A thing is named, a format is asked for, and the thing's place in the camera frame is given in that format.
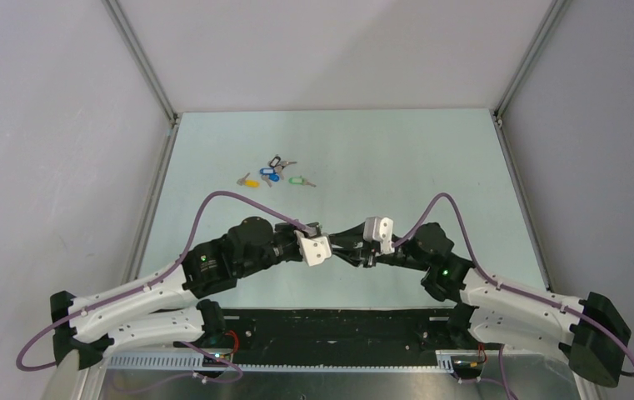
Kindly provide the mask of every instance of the light blue table surface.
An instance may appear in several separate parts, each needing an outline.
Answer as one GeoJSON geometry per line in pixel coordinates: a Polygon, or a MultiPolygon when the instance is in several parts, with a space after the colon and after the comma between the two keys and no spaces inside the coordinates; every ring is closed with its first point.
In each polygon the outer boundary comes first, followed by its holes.
{"type": "MultiPolygon", "coordinates": [[[[352,228],[369,216],[390,217],[404,234],[431,198],[456,200],[474,250],[487,270],[544,288],[512,180],[488,110],[384,110],[185,113],[142,261],[141,276],[182,251],[199,204],[230,190],[325,232],[352,228]],[[277,182],[239,187],[246,173],[275,154],[298,161],[277,182]]],[[[208,206],[194,244],[223,235],[245,217],[264,214],[219,197],[208,206]]],[[[429,217],[468,257],[452,208],[442,201],[429,217]]],[[[284,263],[211,296],[225,308],[416,308],[442,305],[419,282],[422,272],[378,265],[354,268],[333,257],[317,267],[284,263]]]]}

